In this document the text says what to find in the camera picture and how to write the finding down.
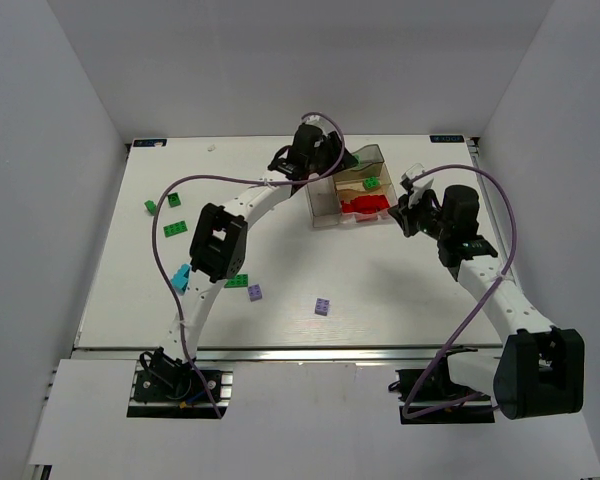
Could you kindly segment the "green square lego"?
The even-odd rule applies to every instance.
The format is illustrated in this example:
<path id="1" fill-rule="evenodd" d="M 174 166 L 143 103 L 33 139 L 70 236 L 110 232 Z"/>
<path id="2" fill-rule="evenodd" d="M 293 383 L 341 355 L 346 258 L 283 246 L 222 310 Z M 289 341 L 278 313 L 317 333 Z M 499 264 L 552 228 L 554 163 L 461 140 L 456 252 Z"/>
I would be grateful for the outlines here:
<path id="1" fill-rule="evenodd" d="M 366 191 L 373 191 L 381 187 L 381 182 L 378 177 L 371 176 L 365 178 L 362 185 Z"/>

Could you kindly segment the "green lego plate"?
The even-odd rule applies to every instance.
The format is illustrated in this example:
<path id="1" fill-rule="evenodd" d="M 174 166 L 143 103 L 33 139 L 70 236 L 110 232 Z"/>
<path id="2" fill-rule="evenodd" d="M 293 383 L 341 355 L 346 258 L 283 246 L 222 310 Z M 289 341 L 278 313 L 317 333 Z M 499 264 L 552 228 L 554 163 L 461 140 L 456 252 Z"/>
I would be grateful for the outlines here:
<path id="1" fill-rule="evenodd" d="M 247 288 L 249 286 L 248 274 L 237 274 L 233 278 L 228 279 L 225 283 L 226 288 Z"/>

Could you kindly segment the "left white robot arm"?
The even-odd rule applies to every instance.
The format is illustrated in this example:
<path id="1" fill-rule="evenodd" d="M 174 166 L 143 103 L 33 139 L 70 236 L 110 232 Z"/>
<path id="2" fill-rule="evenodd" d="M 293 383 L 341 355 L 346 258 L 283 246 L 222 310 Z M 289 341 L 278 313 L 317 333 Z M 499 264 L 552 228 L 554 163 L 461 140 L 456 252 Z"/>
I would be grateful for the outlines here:
<path id="1" fill-rule="evenodd" d="M 158 253 L 158 220 L 154 219 L 151 248 L 156 266 L 175 302 L 176 313 L 160 347 L 170 359 L 194 364 L 199 339 L 211 308 L 226 281 L 235 277 L 246 259 L 251 227 L 278 204 L 289 200 L 311 182 L 328 178 L 353 165 L 342 130 L 325 115 L 305 115 L 293 140 L 275 154 L 256 179 L 198 174 L 176 180 L 160 196 L 160 210 L 171 191 L 189 181 L 212 180 L 244 185 L 232 199 L 202 207 L 189 248 L 189 291 L 179 294 L 172 285 Z"/>

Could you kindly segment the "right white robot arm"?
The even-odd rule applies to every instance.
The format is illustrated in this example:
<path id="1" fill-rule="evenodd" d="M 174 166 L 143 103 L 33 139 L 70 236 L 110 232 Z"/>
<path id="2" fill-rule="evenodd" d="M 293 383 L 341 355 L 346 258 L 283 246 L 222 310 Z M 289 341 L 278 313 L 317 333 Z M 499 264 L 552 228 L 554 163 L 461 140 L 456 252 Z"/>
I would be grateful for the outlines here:
<path id="1" fill-rule="evenodd" d="M 503 349 L 494 357 L 456 343 L 408 383 L 405 403 L 429 398 L 445 408 L 489 398 L 508 419 L 577 413 L 584 403 L 585 344 L 541 314 L 503 272 L 496 249 L 479 234 L 479 195 L 452 185 L 443 198 L 429 187 L 409 187 L 390 216 L 407 237 L 436 241 L 439 260 L 476 300 Z"/>

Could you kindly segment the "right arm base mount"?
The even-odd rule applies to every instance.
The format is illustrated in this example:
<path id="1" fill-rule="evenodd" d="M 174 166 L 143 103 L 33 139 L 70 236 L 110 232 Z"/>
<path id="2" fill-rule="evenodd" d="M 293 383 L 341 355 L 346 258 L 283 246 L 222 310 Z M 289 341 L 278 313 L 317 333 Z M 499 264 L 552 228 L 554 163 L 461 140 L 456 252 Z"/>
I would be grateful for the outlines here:
<path id="1" fill-rule="evenodd" d="M 446 377 L 448 369 L 445 360 L 442 360 L 424 381 L 407 413 L 419 413 L 445 402 L 452 402 L 452 405 L 415 418 L 404 418 L 402 408 L 407 397 L 436 351 L 427 348 L 398 348 L 387 349 L 385 353 L 385 360 L 393 369 L 386 390 L 398 400 L 399 420 L 402 425 L 478 425 L 495 422 L 495 407 L 487 395 L 481 394 L 476 399 L 462 401 L 462 398 L 474 395 L 475 391 L 453 384 Z"/>

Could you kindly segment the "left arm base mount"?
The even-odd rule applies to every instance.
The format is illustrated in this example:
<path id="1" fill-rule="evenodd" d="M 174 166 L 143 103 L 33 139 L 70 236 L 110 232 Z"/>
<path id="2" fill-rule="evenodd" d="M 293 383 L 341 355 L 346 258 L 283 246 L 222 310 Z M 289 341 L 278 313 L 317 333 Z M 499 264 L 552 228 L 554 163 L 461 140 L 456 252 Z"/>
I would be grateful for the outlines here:
<path id="1" fill-rule="evenodd" d="M 128 418 L 220 419 L 231 397 L 231 373 L 197 373 L 162 348 L 140 354 L 127 407 Z"/>

